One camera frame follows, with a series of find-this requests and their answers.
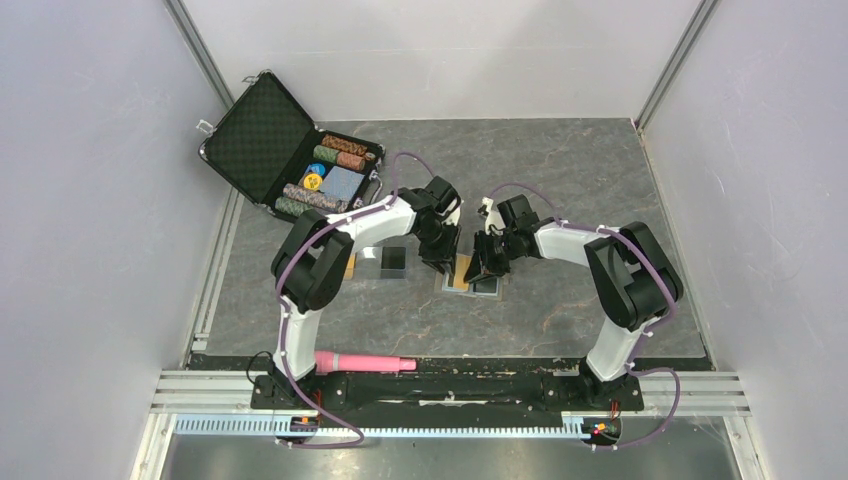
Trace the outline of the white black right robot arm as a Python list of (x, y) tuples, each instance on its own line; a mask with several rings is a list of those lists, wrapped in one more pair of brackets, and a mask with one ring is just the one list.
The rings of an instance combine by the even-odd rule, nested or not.
[(553, 217), (542, 219), (518, 195), (481, 202), (484, 227), (474, 236), (468, 284), (510, 273), (512, 261), (532, 257), (587, 268), (604, 312), (600, 334), (581, 360), (577, 392), (591, 408), (618, 393), (617, 380), (633, 367), (633, 352), (650, 326), (671, 313), (684, 289), (679, 274), (642, 222), (589, 227)]

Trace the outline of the gold credit card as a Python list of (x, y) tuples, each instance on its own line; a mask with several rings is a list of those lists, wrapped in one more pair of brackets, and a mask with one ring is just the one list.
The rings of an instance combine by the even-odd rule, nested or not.
[(344, 271), (343, 279), (344, 280), (352, 280), (355, 272), (355, 264), (356, 264), (356, 256), (351, 255)]
[(465, 280), (465, 275), (469, 269), (471, 258), (467, 255), (458, 254), (455, 261), (453, 273), (448, 276), (447, 287), (451, 291), (468, 292), (469, 283)]

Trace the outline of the pink cylindrical marker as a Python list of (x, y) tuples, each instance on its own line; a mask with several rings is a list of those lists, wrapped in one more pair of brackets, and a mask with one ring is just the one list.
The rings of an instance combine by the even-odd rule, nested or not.
[(400, 373), (415, 371), (417, 362), (412, 358), (380, 355), (341, 354), (330, 351), (315, 352), (316, 371), (332, 372)]

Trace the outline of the black poker chip case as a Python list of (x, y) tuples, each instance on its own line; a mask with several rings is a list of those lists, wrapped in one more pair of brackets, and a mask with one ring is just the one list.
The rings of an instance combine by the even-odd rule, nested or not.
[(278, 208), (284, 187), (298, 184), (308, 167), (337, 167), (314, 156), (329, 137), (354, 145), (345, 151), (362, 159), (356, 189), (343, 198), (348, 210), (363, 204), (363, 195), (378, 178), (385, 158), (383, 145), (320, 128), (270, 70), (245, 79), (247, 88), (200, 144), (199, 157), (252, 204), (269, 215), (292, 222), (291, 208)]

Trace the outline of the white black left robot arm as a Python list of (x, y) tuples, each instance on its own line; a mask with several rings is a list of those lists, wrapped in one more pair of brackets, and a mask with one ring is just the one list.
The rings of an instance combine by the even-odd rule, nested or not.
[(281, 400), (297, 408), (313, 397), (309, 374), (316, 368), (320, 319), (340, 291), (350, 258), (384, 240), (412, 235), (422, 263), (452, 274), (461, 204), (453, 185), (435, 176), (422, 188), (401, 188), (347, 213), (323, 215), (310, 209), (300, 215), (271, 265), (281, 308), (273, 354), (275, 368), (283, 373), (275, 389)]

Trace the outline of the clear acrylic card tray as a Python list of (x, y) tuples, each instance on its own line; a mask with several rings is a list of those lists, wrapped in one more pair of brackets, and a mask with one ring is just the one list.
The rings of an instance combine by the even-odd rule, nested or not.
[(356, 264), (355, 272), (352, 280), (400, 280), (405, 279), (407, 275), (407, 255), (406, 269), (403, 271), (388, 271), (380, 268), (381, 251), (380, 246), (366, 247), (355, 253)]

